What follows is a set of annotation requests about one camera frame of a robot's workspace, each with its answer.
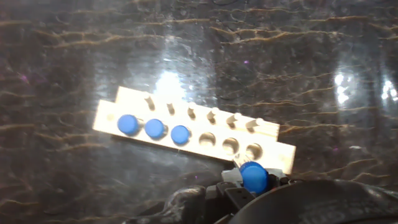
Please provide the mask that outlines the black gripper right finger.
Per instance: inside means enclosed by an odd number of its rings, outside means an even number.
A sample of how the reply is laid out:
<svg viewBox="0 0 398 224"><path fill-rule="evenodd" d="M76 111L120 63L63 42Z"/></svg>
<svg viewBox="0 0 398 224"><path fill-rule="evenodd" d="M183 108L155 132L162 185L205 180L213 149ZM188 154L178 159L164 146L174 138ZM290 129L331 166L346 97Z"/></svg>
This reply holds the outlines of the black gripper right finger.
<svg viewBox="0 0 398 224"><path fill-rule="evenodd" d="M269 169L268 171L268 184L270 187L280 187L289 183L287 177L280 169Z"/></svg>

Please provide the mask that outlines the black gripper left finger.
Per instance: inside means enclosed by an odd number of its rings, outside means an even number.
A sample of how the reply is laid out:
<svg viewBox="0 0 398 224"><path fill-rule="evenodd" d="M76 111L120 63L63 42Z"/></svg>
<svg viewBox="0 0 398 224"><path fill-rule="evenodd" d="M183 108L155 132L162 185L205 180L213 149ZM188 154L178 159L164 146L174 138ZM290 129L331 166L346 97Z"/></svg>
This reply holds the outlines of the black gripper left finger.
<svg viewBox="0 0 398 224"><path fill-rule="evenodd" d="M222 182L206 188L205 212L207 215L235 214L256 198L243 187L243 178L237 169L223 171Z"/></svg>

